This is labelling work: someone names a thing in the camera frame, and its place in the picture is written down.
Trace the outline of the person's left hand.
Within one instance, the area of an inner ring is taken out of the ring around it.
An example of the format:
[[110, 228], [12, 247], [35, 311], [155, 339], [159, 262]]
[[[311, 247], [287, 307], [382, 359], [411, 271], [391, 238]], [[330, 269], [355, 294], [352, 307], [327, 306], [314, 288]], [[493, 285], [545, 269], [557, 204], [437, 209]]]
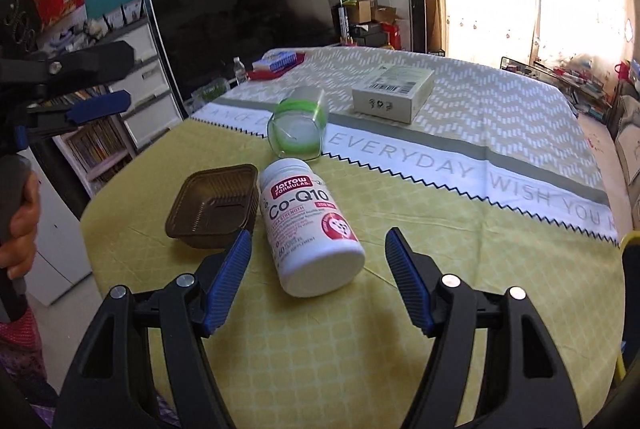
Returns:
[[10, 222], [10, 239], [1, 246], [1, 267], [10, 279], [24, 277], [32, 269], [40, 213], [39, 180], [30, 172], [23, 187], [23, 204]]

